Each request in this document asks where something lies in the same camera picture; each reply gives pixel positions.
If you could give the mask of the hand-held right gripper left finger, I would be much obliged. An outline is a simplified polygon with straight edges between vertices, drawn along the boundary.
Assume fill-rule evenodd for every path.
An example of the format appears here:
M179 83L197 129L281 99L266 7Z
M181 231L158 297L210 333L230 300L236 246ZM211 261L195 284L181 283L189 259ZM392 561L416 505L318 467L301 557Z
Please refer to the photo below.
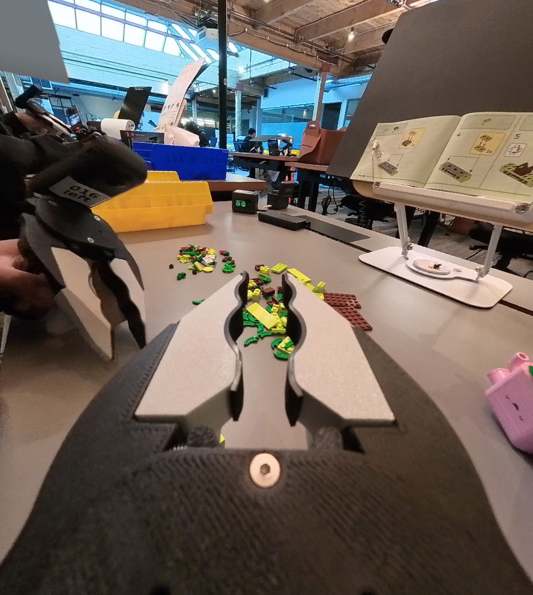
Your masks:
M241 272L183 316L134 412L140 422L175 424L187 435L210 428L217 442L223 426L243 406L242 358L237 340L249 275Z

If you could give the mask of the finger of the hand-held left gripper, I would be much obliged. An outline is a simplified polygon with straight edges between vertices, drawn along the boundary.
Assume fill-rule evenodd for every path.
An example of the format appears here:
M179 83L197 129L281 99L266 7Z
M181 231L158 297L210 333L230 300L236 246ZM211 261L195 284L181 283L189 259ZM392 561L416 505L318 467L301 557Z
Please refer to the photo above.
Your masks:
M114 331L125 321L116 297L87 260L65 248L51 251L63 282L57 304L89 346L104 360L113 360Z
M92 261L91 285L111 334L125 323L137 346L144 348L147 344L144 285L134 258L128 255L110 261Z

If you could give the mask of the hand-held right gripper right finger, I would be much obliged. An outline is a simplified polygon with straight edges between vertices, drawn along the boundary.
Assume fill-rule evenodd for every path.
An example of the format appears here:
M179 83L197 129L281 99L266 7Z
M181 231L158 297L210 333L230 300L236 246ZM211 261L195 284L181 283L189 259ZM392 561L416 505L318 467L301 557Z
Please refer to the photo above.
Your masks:
M396 429L396 416L357 330L291 274L282 278L286 332L293 350L285 380L285 413L305 432L306 449L332 430L340 448L361 449L359 431Z

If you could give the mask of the instruction booklet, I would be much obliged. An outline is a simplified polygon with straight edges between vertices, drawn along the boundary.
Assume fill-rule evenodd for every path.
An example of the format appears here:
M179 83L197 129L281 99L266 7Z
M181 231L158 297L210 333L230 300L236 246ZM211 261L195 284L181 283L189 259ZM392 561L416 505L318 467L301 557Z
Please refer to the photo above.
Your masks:
M533 112L378 123L351 179L533 204Z

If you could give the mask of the person's left hand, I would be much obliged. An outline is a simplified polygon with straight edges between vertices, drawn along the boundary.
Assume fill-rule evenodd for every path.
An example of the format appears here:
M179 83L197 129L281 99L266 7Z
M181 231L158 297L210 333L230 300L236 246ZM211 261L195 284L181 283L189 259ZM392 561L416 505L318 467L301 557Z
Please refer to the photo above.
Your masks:
M47 278L28 271L18 239L0 240L0 313L38 319L55 308Z

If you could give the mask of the white paper towel roll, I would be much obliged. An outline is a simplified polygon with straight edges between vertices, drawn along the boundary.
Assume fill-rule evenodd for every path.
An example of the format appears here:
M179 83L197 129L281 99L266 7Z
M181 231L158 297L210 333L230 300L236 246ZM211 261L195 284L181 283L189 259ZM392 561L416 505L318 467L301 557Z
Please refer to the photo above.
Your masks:
M136 130L136 124L132 120L104 118L100 121L100 130L112 138L121 140L121 133Z

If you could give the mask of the pile of toy bricks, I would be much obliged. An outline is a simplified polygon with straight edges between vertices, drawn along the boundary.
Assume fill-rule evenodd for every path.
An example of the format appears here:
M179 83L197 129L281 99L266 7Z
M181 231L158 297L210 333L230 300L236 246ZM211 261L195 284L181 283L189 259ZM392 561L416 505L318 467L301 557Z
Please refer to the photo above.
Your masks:
M246 306L242 312L243 328L249 328L254 333L243 340L244 347L269 340L270 350L279 361L287 361L294 351L295 343L287 333L289 311L283 287L281 284L274 285L274 281L282 280L284 273L299 281L311 294L334 309L354 328L371 331L372 326L361 313L361 303L356 295L329 292L324 282L314 285L307 275L283 263L273 267L256 264L255 276L248 282Z

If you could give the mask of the pile of small toy pieces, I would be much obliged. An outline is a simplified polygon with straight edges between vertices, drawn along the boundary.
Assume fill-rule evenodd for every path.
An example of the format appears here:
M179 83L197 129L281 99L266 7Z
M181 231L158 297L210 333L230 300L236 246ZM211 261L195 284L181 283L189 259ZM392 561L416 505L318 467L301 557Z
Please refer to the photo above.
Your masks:
M175 264L169 269L177 281L196 275L220 271L223 274L236 272L237 263L228 249L215 249L205 245L187 244L178 249Z

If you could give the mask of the blue plastic bin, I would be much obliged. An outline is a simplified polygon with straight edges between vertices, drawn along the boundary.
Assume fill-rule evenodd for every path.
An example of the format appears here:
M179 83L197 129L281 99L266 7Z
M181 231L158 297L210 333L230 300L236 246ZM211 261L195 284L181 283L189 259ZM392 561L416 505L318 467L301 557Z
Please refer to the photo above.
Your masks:
M229 160L226 149L134 142L133 151L149 171L176 172L183 181L224 180Z

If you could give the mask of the white cardboard sign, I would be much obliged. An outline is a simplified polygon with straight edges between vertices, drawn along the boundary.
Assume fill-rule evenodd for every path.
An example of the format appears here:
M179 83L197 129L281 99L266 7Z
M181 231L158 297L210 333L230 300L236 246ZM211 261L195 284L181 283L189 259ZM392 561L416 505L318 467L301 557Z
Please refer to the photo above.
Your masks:
M164 135L164 145L199 145L199 141L193 133L182 130L178 125L187 105L185 95L197 76L207 66L202 58L187 64L169 88L156 126L156 132Z

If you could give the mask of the white book stand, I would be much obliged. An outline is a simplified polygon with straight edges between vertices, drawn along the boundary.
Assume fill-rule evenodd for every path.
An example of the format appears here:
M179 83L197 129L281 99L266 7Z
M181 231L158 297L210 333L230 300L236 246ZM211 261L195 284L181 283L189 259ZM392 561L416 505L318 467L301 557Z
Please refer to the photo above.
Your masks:
M470 196L441 190L429 190L404 184L377 180L373 187L394 203L401 247L374 250L359 257L363 264L451 298L464 305L480 309L493 308L513 286L490 274L493 256L505 225L533 223L533 204L516 203L507 199ZM493 223L484 264L476 269L433 258L415 249L408 234L405 205L430 206L439 212L463 211Z

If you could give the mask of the black pillar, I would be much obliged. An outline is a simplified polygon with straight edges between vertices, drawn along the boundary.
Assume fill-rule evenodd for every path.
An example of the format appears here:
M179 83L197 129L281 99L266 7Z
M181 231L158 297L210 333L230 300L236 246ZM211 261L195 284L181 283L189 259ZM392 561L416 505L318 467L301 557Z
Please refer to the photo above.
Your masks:
M218 0L219 148L227 149L227 1Z

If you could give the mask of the black flat box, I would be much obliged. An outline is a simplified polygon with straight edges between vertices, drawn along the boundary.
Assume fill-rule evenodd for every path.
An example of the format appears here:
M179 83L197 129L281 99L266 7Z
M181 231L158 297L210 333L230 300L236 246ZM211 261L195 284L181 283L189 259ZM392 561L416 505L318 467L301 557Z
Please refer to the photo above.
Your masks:
M303 217L295 217L282 212L261 211L257 218L260 222L270 224L276 227L284 228L290 231L299 231L310 229L310 221Z

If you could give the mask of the black power adapter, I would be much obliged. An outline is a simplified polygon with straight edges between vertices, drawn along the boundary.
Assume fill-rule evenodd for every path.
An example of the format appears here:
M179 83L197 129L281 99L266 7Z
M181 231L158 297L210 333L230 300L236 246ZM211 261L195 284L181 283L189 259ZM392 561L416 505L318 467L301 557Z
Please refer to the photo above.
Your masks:
M266 209L269 211L282 211L289 207L296 187L297 184L293 181L281 182L277 190L268 192Z

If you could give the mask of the pink toy planter figure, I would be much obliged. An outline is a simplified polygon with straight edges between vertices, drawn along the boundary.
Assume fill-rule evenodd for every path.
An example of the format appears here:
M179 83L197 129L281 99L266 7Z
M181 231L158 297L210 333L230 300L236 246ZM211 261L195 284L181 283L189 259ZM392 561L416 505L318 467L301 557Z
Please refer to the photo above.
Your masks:
M533 455L533 362L515 353L507 368L495 368L487 377L485 396L493 416L515 448Z

